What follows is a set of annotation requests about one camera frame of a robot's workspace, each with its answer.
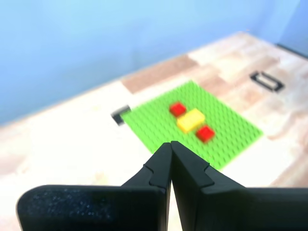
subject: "lego brick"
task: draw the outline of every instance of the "lego brick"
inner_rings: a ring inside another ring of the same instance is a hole
[[[215,135],[215,132],[207,125],[203,126],[196,132],[196,136],[202,142],[207,142],[212,139]]]
[[[205,121],[205,116],[194,108],[177,120],[178,127],[185,133],[194,130]]]
[[[127,112],[127,111],[130,111],[130,107],[128,105],[116,110],[115,112],[113,112],[111,114],[111,117],[120,126],[120,125],[124,124],[124,121],[121,117],[121,114],[124,113],[124,112]]]
[[[206,116],[206,124],[215,131],[211,142],[205,145],[196,137],[196,131],[185,134],[178,128],[177,118],[169,111],[177,101],[187,111],[197,108]],[[150,152],[164,142],[179,141],[218,170],[262,135],[260,129],[192,81],[121,116]]]
[[[177,103],[174,103],[170,106],[169,111],[175,117],[179,117],[180,115],[182,115],[186,112],[186,107],[183,104],[181,104],[180,102],[177,102]]]

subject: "wooden surface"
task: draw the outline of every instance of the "wooden surface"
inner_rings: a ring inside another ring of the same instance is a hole
[[[254,71],[286,88],[278,94],[263,89],[250,80]],[[224,174],[247,187],[306,187],[307,79],[307,60],[240,32],[1,127],[0,230],[20,230],[15,205],[33,187],[120,185],[133,176],[151,154],[110,114],[189,80],[264,131]],[[173,193],[169,230],[180,230]]]

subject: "black bracket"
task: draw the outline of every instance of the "black bracket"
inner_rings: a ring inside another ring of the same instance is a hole
[[[268,85],[268,84],[262,82],[262,81],[259,79],[260,76],[263,76],[263,77],[265,77],[266,79],[270,80],[271,82],[275,83],[276,86],[273,88],[272,86],[270,86],[270,85]],[[264,88],[266,88],[266,89],[268,89],[268,90],[270,90],[270,91],[272,91],[272,92],[278,93],[279,91],[281,91],[281,90],[284,88],[284,84],[283,84],[282,82],[280,82],[278,79],[274,78],[273,76],[270,76],[269,74],[266,74],[266,73],[263,72],[263,71],[262,71],[261,73],[259,73],[258,71],[252,73],[252,74],[250,75],[250,78],[251,78],[254,82],[256,82],[257,84],[263,86]]]
[[[120,126],[120,125],[124,124],[124,121],[121,117],[121,114],[124,113],[124,112],[127,112],[127,111],[130,111],[130,107],[128,105],[116,110],[115,112],[113,112],[111,114],[111,117]]]

